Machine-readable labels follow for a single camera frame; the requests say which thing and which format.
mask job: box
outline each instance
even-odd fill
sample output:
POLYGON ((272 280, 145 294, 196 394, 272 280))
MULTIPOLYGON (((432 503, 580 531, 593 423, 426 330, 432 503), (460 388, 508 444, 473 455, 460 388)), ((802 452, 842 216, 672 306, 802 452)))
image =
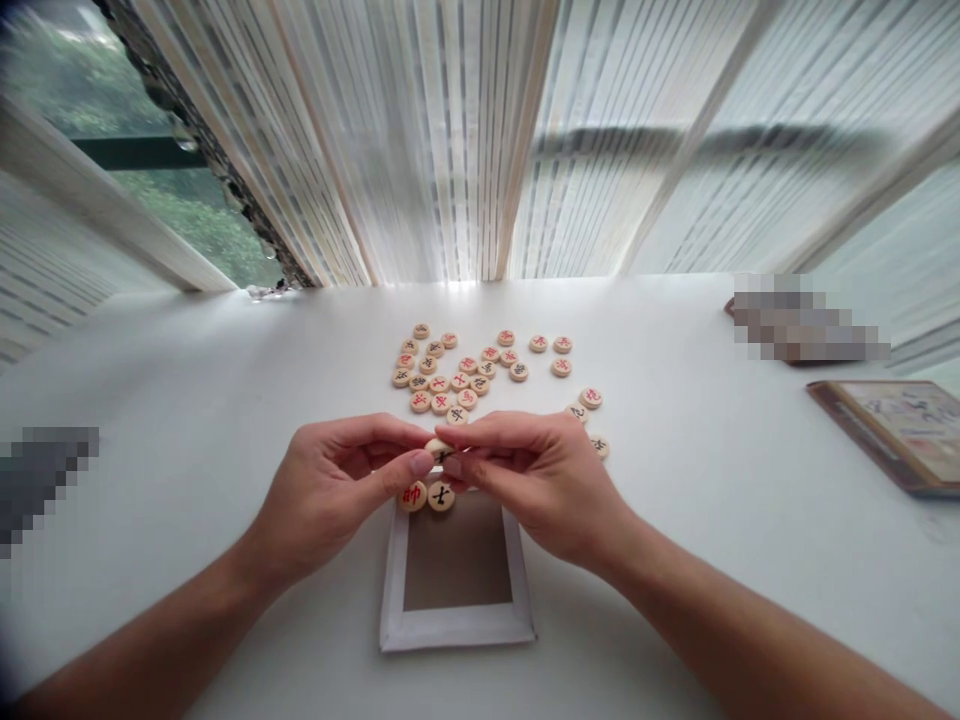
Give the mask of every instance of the box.
POLYGON ((932 382, 820 381, 807 392, 904 492, 960 497, 960 402, 932 382))

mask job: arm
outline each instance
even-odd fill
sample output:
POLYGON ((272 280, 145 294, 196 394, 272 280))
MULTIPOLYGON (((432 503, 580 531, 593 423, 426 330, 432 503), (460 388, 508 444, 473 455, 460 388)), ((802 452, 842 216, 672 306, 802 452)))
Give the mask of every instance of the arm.
POLYGON ((620 591, 737 718, 949 716, 638 518, 566 413, 438 426, 454 489, 496 497, 544 549, 620 591))
POLYGON ((863 656, 639 519, 602 573, 737 718, 942 718, 863 656), (643 563, 636 561, 644 556, 643 563))
POLYGON ((430 453, 410 448, 432 437, 389 415, 300 428, 243 537, 24 695, 17 717, 180 717, 277 597, 329 562, 374 510, 430 472, 430 453))
POLYGON ((280 591, 244 570, 238 543, 27 693, 17 717, 179 717, 280 591))

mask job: foliage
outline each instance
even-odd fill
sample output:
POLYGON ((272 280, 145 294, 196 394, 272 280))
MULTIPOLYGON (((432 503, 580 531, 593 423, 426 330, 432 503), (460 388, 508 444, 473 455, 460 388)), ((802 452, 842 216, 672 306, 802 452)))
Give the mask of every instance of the foliage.
MULTIPOLYGON (((113 36, 61 32, 21 18, 4 45, 2 61, 7 87, 67 137, 170 132, 165 114, 147 97, 139 73, 113 36)), ((273 286, 280 279, 278 264, 263 257, 249 223, 227 210, 208 170, 113 176, 241 287, 273 286)))

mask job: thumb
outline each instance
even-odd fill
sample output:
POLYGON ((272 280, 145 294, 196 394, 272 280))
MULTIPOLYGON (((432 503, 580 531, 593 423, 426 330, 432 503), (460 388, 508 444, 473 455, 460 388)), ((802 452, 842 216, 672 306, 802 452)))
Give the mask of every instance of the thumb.
POLYGON ((457 453, 448 457, 443 462, 443 472, 483 490, 515 515, 529 504, 530 488, 527 477, 470 453, 457 453))
POLYGON ((396 497, 433 470, 433 455, 426 450, 411 450, 398 455, 376 472, 355 483, 359 510, 367 517, 390 498, 396 497))

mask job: black character on piece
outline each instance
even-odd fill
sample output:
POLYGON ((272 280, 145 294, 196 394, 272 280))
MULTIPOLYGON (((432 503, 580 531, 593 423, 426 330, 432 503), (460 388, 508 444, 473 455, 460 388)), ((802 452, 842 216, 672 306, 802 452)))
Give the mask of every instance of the black character on piece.
MULTIPOLYGON (((440 457, 437 459, 437 462, 443 462, 443 458, 449 454, 450 453, 441 453, 440 457)), ((437 505, 446 505, 446 503, 443 501, 443 496, 448 492, 450 492, 450 490, 448 490, 444 485, 440 486, 440 492, 433 496, 433 499, 437 501, 437 505)))

